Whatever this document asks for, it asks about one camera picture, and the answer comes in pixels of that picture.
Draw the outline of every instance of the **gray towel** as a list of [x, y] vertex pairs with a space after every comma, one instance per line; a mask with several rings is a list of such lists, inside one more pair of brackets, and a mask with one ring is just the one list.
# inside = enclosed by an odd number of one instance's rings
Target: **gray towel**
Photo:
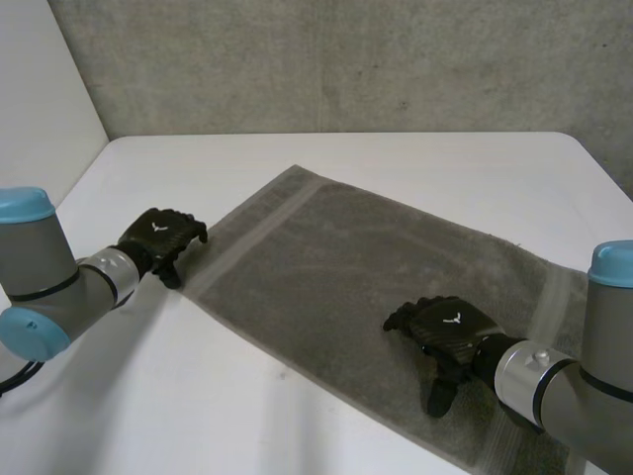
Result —
[[427, 416], [434, 362], [382, 323], [405, 301], [458, 295], [508, 334], [578, 356], [581, 272], [297, 166], [210, 237], [182, 265], [183, 292], [238, 334], [469, 472], [565, 473], [568, 449], [515, 427], [480, 382]]

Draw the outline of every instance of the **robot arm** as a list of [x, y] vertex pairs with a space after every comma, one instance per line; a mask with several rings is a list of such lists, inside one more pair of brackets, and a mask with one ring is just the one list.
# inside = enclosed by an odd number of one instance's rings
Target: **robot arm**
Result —
[[608, 473], [633, 473], [633, 241], [593, 253], [581, 361], [513, 338], [457, 298], [407, 303], [385, 322], [438, 363], [427, 403], [440, 418], [458, 385], [481, 379], [510, 418], [547, 431]]
[[0, 314], [0, 340], [28, 361], [47, 361], [112, 309], [147, 272], [180, 286], [173, 263], [204, 223], [151, 209], [115, 245], [76, 261], [44, 190], [0, 190], [0, 284], [12, 306]]

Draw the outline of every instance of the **gray concrete wall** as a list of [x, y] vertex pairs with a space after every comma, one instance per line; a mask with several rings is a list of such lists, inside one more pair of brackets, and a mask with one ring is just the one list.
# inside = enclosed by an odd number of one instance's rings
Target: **gray concrete wall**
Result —
[[49, 0], [109, 136], [560, 131], [633, 195], [631, 0]]

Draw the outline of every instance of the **white wall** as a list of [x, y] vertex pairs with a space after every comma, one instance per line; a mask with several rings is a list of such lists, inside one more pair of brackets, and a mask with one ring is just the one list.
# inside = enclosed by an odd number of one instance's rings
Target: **white wall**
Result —
[[57, 205], [107, 142], [46, 0], [1, 0], [0, 187]]

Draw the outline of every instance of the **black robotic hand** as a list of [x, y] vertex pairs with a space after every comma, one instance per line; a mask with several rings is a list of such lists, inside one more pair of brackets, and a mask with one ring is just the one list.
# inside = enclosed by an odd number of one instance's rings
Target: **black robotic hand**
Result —
[[472, 378], [480, 343], [491, 335], [503, 333], [490, 317], [458, 297], [422, 298], [416, 304], [406, 302], [389, 316], [383, 330], [400, 330], [437, 361], [437, 378], [426, 409], [435, 418], [449, 411], [458, 385]]
[[195, 238], [208, 240], [207, 227], [193, 215], [151, 208], [132, 223], [115, 247], [135, 261], [141, 276], [151, 271], [167, 288], [177, 289], [182, 283], [174, 261]]

